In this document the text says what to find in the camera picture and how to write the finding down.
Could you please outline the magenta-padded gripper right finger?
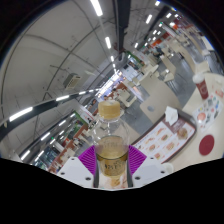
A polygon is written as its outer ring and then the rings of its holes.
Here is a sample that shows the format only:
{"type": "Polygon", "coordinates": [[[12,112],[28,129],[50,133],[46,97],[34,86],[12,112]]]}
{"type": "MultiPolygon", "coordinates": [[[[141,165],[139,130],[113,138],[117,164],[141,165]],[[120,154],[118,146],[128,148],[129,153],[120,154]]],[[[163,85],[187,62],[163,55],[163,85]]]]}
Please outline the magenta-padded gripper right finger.
{"type": "Polygon", "coordinates": [[[174,172],[171,163],[161,164],[154,156],[146,156],[134,146],[129,146],[127,183],[129,188],[140,188],[174,172]]]}

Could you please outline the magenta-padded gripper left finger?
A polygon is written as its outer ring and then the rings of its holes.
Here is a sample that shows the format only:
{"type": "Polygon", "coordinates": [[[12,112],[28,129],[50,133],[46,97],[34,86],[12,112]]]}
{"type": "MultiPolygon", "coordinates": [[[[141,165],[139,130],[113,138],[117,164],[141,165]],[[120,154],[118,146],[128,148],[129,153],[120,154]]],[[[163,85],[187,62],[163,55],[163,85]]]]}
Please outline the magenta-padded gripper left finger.
{"type": "Polygon", "coordinates": [[[70,157],[57,175],[84,188],[97,188],[99,171],[95,148],[91,146],[78,157],[70,157]]]}

